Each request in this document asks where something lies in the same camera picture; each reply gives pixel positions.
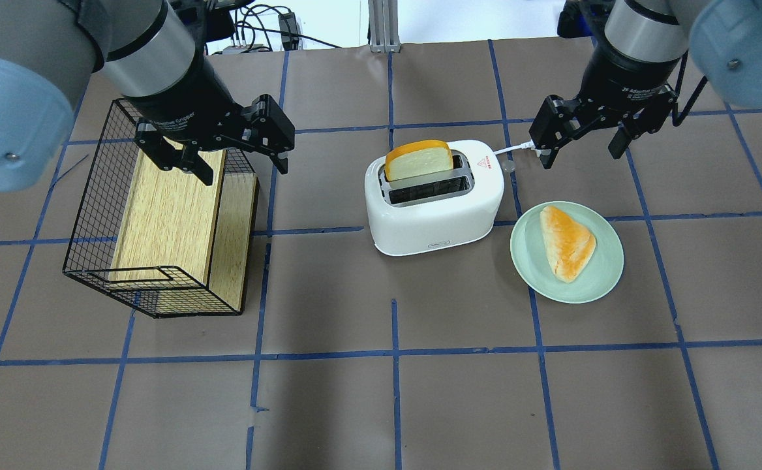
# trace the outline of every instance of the bread pastry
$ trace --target bread pastry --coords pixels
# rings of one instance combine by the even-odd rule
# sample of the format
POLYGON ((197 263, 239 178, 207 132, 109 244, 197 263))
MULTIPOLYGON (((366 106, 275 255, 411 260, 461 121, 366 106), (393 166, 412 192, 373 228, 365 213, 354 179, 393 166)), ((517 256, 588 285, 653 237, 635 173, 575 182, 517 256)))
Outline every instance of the bread pastry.
POLYGON ((540 230, 552 274, 571 283, 596 250, 596 237, 556 206, 546 206, 540 211, 540 230))
POLYGON ((447 142, 420 140, 393 149, 384 161, 387 181, 453 170, 453 155, 447 142))

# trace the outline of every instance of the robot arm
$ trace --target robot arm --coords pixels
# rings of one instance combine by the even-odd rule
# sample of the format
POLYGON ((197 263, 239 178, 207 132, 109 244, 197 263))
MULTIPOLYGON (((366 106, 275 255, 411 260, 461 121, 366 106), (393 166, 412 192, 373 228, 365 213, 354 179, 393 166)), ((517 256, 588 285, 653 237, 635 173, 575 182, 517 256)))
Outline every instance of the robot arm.
POLYGON ((0 0, 0 191, 38 180, 99 69, 145 117, 134 141, 161 169, 211 184, 197 151, 235 146, 288 170, 291 121, 268 95, 235 103, 166 0, 0 0))
POLYGON ((573 99, 547 96, 530 128, 545 168, 590 131, 618 128, 608 146, 617 159, 632 140, 658 132, 667 116, 682 123, 689 106, 677 113, 678 88, 667 80, 689 48, 726 101, 762 106, 762 2, 568 0, 560 35, 585 24, 598 43, 581 90, 573 99))

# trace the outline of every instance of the white cable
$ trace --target white cable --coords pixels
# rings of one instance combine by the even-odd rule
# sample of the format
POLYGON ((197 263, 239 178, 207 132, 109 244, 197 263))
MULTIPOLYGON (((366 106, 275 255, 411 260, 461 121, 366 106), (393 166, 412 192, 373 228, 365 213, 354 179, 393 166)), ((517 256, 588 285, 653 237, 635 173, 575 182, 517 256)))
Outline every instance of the white cable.
POLYGON ((533 140, 529 140, 529 142, 524 142, 518 146, 506 147, 504 149, 500 149, 500 151, 495 151, 494 154, 500 155, 501 153, 516 151, 517 149, 534 149, 534 148, 535 148, 535 142, 533 140))

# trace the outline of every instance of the white wall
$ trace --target white wall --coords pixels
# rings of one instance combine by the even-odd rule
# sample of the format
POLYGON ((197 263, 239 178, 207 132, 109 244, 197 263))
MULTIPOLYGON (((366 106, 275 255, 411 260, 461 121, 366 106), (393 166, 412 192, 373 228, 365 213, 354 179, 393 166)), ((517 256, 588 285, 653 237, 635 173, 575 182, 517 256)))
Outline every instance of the white wall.
MULTIPOLYGON (((297 13, 301 33, 342 47, 367 43, 368 0, 279 0, 297 13)), ((401 42, 461 42, 480 39, 539 38, 556 35, 564 0, 399 0, 401 42)), ((266 29, 279 29, 277 15, 260 15, 266 29)), ((264 42, 258 32, 256 42, 264 42)), ((271 33, 274 50, 279 35, 271 33)), ((210 52, 231 44, 210 42, 210 52)), ((327 48, 303 39, 304 48, 327 48)))

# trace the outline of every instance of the triangular bread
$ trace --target triangular bread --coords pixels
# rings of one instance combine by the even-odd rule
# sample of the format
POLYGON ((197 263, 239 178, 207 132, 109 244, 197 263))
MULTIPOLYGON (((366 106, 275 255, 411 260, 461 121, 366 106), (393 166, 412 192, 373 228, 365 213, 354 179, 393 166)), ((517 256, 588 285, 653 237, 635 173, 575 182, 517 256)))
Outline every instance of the triangular bread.
POLYGON ((556 206, 546 206, 540 211, 540 230, 552 274, 558 280, 571 283, 596 250, 596 237, 556 206))

